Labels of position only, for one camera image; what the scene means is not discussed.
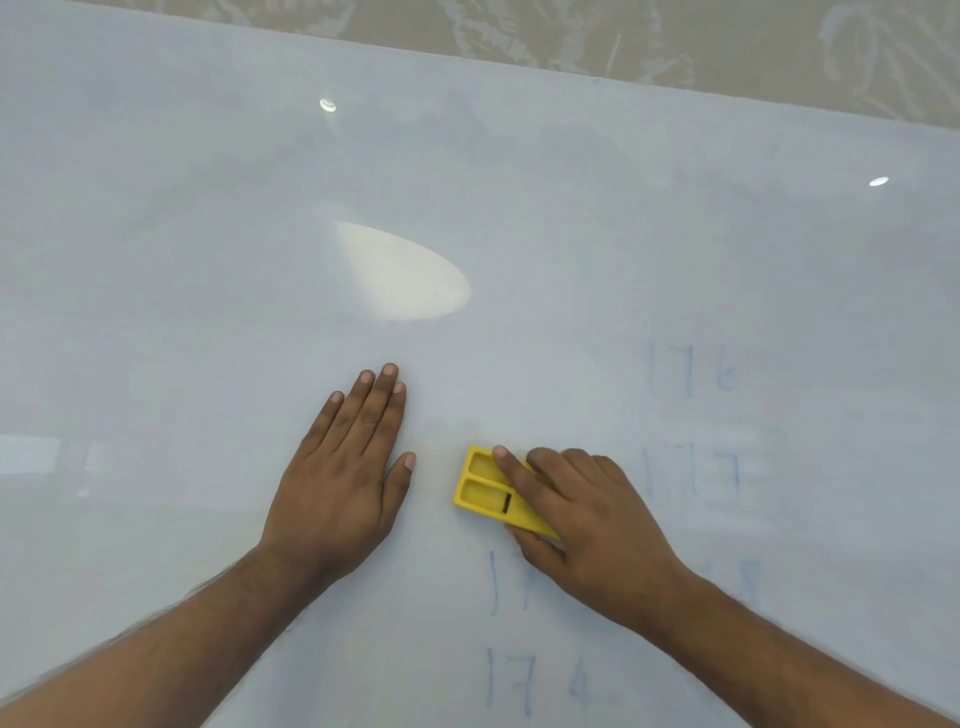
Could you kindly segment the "person's right forearm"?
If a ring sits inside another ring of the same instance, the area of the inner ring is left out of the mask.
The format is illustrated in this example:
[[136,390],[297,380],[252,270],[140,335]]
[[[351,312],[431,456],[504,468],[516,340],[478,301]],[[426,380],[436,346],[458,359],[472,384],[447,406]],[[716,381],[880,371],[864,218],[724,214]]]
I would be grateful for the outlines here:
[[750,728],[960,728],[686,570],[646,585],[636,631]]

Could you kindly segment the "person's left hand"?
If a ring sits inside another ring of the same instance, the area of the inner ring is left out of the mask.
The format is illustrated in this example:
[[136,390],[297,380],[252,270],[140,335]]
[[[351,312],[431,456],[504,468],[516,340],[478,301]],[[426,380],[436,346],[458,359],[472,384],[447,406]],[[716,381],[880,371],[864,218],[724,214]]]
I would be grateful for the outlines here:
[[354,451],[354,394],[362,370],[319,447],[284,470],[253,553],[286,579],[327,585],[355,571],[391,533],[379,528],[382,485],[404,423],[407,387],[399,370],[399,432],[391,452]]

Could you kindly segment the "person's left forearm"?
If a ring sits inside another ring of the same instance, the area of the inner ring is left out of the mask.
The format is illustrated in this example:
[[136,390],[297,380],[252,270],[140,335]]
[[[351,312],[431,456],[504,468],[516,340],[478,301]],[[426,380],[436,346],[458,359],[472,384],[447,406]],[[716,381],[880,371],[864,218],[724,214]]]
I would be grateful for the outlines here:
[[345,574],[257,546],[185,600],[0,707],[0,728],[202,728],[264,652]]

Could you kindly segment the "yellow whiteboard eraser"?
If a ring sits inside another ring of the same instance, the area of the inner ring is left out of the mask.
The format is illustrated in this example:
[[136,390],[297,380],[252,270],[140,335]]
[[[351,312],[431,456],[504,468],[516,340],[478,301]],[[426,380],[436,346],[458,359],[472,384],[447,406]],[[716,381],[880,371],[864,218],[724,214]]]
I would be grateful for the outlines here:
[[476,445],[469,448],[454,491],[453,504],[514,528],[560,540],[546,520],[510,484],[490,449]]

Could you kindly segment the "person's right hand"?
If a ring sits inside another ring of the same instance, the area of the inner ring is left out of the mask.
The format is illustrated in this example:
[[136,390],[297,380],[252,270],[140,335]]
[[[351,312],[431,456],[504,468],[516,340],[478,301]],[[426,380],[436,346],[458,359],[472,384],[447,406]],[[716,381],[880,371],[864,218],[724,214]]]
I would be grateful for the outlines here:
[[565,552],[566,573],[549,578],[604,618],[652,644],[667,643],[694,575],[636,490],[634,495],[604,490],[599,456],[579,448],[559,453],[583,475],[581,490],[554,490],[503,445],[491,452],[510,485],[559,537],[550,541]]

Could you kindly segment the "white whiteboard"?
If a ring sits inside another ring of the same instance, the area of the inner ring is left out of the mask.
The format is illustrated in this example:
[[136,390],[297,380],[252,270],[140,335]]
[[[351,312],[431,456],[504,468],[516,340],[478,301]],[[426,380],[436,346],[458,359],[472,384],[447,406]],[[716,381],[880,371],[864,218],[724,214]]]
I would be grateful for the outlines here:
[[387,361],[395,528],[210,728],[738,728],[454,505],[497,444],[960,719],[960,130],[0,0],[0,698],[238,560]]

